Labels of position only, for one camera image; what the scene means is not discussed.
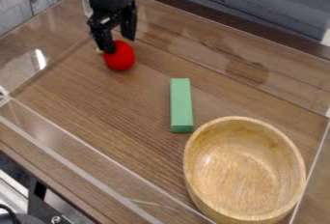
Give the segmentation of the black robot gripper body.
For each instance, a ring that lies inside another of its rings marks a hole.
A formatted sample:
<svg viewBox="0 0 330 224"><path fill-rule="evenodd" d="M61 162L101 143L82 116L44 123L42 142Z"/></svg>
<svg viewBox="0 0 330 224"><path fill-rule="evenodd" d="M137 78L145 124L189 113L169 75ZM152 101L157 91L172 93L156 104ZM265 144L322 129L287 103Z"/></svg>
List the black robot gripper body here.
<svg viewBox="0 0 330 224"><path fill-rule="evenodd" d="M136 5L135 0L89 0L92 16L88 25L94 31L121 28L122 35L136 32Z"/></svg>

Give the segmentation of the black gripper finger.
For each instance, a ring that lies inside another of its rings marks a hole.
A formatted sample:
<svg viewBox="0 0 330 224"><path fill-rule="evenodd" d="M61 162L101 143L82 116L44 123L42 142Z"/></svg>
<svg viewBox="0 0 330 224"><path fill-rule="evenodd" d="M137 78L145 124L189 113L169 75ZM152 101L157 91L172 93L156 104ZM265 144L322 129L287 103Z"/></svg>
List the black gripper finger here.
<svg viewBox="0 0 330 224"><path fill-rule="evenodd" d="M120 23L121 35L125 39L133 41L136 33L136 6L131 3L122 9L122 19Z"/></svg>
<svg viewBox="0 0 330 224"><path fill-rule="evenodd" d="M93 25L90 27L90 32L97 48L106 54L113 54L116 45L112 39L112 28L108 26Z"/></svg>

